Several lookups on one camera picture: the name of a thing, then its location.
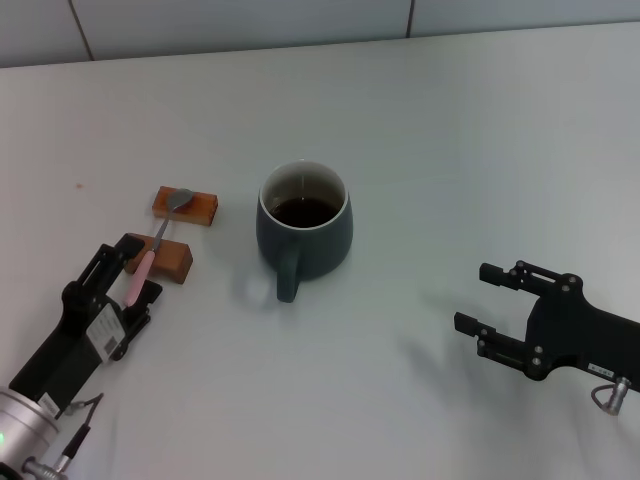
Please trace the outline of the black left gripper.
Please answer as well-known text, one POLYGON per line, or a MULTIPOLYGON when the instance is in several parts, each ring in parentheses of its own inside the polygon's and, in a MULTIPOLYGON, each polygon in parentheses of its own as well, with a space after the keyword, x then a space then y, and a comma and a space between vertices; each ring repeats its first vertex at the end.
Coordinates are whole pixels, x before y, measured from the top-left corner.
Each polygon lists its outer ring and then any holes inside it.
POLYGON ((124 234, 114 246, 100 246, 78 279, 64 288, 60 321, 11 380, 10 390, 58 418, 115 350, 117 361, 124 357, 151 321, 150 306, 163 288, 146 280, 136 302, 123 312, 105 294, 144 245, 124 234))

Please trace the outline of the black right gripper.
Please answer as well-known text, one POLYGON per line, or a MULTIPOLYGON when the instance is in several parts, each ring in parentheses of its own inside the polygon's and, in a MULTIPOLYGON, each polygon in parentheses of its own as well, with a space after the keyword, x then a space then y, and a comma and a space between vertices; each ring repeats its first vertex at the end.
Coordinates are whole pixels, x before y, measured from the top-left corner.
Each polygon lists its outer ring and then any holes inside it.
POLYGON ((639 323, 591 305, 580 277, 519 260, 508 270, 483 263, 479 279, 539 297, 527 321, 525 343, 455 313, 455 330, 477 338, 480 357, 535 381, 571 367, 611 382, 624 378, 631 390, 639 389, 639 323))

